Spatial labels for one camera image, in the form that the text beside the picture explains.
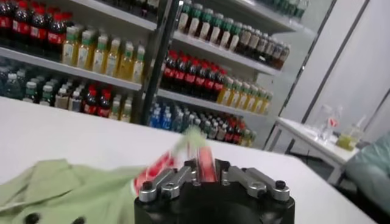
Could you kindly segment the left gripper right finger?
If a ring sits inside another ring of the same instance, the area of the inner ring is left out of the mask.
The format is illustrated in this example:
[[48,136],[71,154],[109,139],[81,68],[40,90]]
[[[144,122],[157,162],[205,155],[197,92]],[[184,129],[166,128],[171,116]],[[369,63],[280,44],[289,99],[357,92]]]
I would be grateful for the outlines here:
[[228,161],[215,159],[216,175],[223,186],[239,183],[247,195],[261,198],[267,194],[276,201],[288,201],[290,189],[282,180],[273,180],[254,167],[242,168],[232,166]]

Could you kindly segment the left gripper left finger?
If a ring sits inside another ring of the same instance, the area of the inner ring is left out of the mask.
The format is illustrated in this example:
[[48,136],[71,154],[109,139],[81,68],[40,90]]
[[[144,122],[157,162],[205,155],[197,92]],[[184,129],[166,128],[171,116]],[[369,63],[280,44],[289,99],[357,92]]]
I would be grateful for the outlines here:
[[154,180],[143,183],[138,199],[143,203],[150,203],[157,199],[159,194],[168,199],[177,198],[180,188],[186,182],[197,181],[197,160],[191,159],[184,162],[179,170],[165,169]]

